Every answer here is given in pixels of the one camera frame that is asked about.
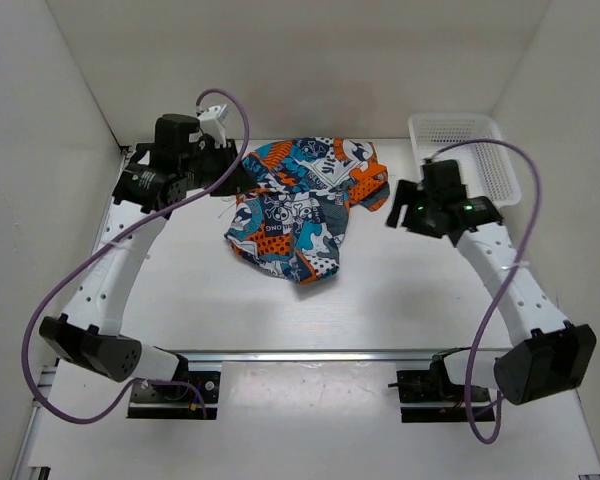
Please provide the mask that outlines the colourful patterned shorts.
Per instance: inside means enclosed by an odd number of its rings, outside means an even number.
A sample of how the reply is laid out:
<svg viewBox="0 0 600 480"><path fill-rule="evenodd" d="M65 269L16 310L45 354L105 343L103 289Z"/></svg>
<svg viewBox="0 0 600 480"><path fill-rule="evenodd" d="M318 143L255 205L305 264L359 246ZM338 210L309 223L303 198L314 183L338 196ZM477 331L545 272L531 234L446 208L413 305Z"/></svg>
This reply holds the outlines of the colourful patterned shorts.
<svg viewBox="0 0 600 480"><path fill-rule="evenodd" d="M237 195L225 238L242 259L296 284L335 275L351 207L376 211L390 195L388 170L369 141L277 141L242 166L255 186Z"/></svg>

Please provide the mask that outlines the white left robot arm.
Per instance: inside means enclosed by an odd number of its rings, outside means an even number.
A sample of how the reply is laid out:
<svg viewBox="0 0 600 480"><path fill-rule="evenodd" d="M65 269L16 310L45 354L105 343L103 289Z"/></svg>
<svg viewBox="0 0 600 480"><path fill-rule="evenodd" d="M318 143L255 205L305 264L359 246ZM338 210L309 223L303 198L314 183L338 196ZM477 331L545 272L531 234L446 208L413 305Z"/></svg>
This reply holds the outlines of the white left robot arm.
<svg viewBox="0 0 600 480"><path fill-rule="evenodd" d="M184 358L123 335L124 310L174 205L214 185L232 192L227 176L238 153L234 141L219 144L207 134L196 142L181 135L136 147L114 187L99 249L70 276L78 282L73 297L57 317L34 316L61 359L115 382L155 381L168 400L186 395Z"/></svg>

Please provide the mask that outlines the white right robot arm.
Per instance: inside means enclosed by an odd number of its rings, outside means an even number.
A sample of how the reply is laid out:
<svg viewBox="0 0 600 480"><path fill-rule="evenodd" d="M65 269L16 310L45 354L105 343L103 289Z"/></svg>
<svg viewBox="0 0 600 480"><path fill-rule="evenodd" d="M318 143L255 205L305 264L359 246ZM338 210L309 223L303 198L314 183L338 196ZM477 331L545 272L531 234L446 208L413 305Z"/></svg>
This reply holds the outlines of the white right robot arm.
<svg viewBox="0 0 600 480"><path fill-rule="evenodd" d="M429 387L440 399L457 396L465 384L497 389L514 405L579 387L596 336L574 325L551 302L518 259L500 212L486 197L461 189L446 204L421 185L401 180L388 226L434 238L448 237L473 267L496 303L512 344L504 354L460 347L434 358Z"/></svg>

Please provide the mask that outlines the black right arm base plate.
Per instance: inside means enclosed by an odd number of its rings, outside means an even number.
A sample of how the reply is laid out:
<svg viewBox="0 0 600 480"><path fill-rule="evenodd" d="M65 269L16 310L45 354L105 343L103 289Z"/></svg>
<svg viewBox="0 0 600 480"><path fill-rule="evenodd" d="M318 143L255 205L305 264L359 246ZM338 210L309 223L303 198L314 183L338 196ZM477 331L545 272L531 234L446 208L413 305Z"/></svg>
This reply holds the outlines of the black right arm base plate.
<svg viewBox="0 0 600 480"><path fill-rule="evenodd" d="M398 370L388 384L398 392L402 423L466 423L463 385L439 384L429 370Z"/></svg>

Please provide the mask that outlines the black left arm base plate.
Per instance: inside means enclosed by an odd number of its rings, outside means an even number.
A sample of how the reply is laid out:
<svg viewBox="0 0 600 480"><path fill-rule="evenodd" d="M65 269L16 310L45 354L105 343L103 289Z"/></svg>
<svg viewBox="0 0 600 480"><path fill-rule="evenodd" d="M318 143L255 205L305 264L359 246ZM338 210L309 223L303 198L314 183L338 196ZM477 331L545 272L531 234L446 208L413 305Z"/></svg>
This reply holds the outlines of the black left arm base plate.
<svg viewBox="0 0 600 480"><path fill-rule="evenodd" d="M143 382L131 389L127 417L146 420L215 420L218 414L222 367L193 363L183 386L153 385Z"/></svg>

